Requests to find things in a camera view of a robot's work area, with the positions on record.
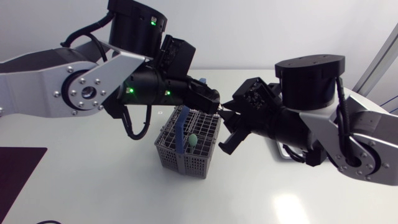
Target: black cable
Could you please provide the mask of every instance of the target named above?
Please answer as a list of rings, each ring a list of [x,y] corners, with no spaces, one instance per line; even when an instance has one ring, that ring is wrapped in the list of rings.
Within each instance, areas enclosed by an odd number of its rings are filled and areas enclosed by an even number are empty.
[[[304,157],[302,157],[302,156],[298,155],[297,153],[295,153],[293,150],[291,150],[290,147],[288,147],[285,144],[284,144],[283,147],[284,147],[285,151],[287,152],[287,154],[290,156],[290,158],[292,158],[294,161],[301,162],[301,163],[305,162]]]
[[[392,111],[390,111],[390,113],[392,113],[392,112],[394,112],[394,111],[396,111],[396,110],[398,110],[398,108],[393,109]]]
[[[127,132],[127,135],[131,139],[140,140],[140,139],[142,139],[145,136],[145,134],[147,133],[148,128],[149,128],[151,114],[152,114],[152,106],[151,105],[147,105],[147,113],[146,113],[146,119],[145,119],[145,122],[144,122],[144,127],[143,127],[142,131],[139,134],[134,134],[134,132],[132,131],[132,124],[131,124],[129,109],[127,108],[127,106],[123,106],[122,122],[123,122],[123,125],[124,125],[124,129]]]
[[[47,221],[39,222],[38,224],[61,224],[61,223],[54,221],[54,220],[47,220]]]
[[[98,50],[99,50],[99,52],[101,54],[102,60],[104,62],[106,62],[108,59],[106,58],[106,53],[105,53],[105,50],[104,50],[104,46],[101,44],[101,42],[93,34],[85,34],[85,35],[87,37],[91,38],[91,40],[97,46],[97,48],[98,48]]]
[[[354,157],[351,150],[351,136],[349,130],[349,117],[348,117],[348,106],[344,96],[343,81],[340,77],[336,77],[337,94],[339,99],[337,122],[339,126],[339,144],[341,153],[347,158],[347,163],[351,166],[356,166],[357,159]]]
[[[380,105],[380,106],[384,106],[384,105],[390,103],[392,100],[394,100],[394,99],[397,98],[397,97],[398,97],[398,96],[395,96],[395,97],[391,98],[390,100],[387,100],[385,103],[383,103],[383,104]]]
[[[66,41],[61,43],[61,46],[62,47],[70,47],[70,44],[74,40],[76,40],[77,38],[79,38],[79,37],[81,37],[83,35],[86,35],[86,34],[89,34],[89,33],[93,32],[93,31],[96,31],[99,28],[104,27],[106,24],[108,24],[109,22],[112,21],[113,17],[114,17],[114,13],[113,12],[108,12],[106,14],[106,16],[104,18],[102,18],[100,21],[95,22],[95,23],[93,23],[91,25],[88,25],[86,27],[83,27],[80,30],[77,30],[77,31],[73,32],[72,34],[70,34],[68,36],[68,38],[66,39]]]

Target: blue object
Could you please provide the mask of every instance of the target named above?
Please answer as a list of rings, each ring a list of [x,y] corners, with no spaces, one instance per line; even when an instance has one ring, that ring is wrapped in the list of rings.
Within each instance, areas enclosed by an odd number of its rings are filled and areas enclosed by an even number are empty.
[[[206,78],[199,79],[199,82],[206,83]],[[184,124],[189,110],[189,107],[183,106],[180,116],[178,116],[175,122],[175,152],[178,154],[184,154]]]

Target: bolt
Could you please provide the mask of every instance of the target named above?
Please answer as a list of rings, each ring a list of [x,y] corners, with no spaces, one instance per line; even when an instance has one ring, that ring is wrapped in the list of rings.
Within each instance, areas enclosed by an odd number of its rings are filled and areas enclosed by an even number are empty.
[[[54,96],[55,98],[58,98],[58,97],[61,96],[61,93],[60,93],[59,91],[55,91],[54,94],[53,94],[53,96]]]
[[[68,67],[67,67],[67,72],[68,72],[68,73],[73,73],[73,72],[74,72],[74,69],[73,69],[71,66],[68,66]]]
[[[383,162],[383,163],[381,164],[381,166],[384,167],[384,168],[386,168],[386,169],[390,168],[390,164],[388,164],[388,163],[386,163],[386,162]]]
[[[369,144],[370,147],[374,147],[376,145],[376,143],[374,141],[369,141],[368,144]]]

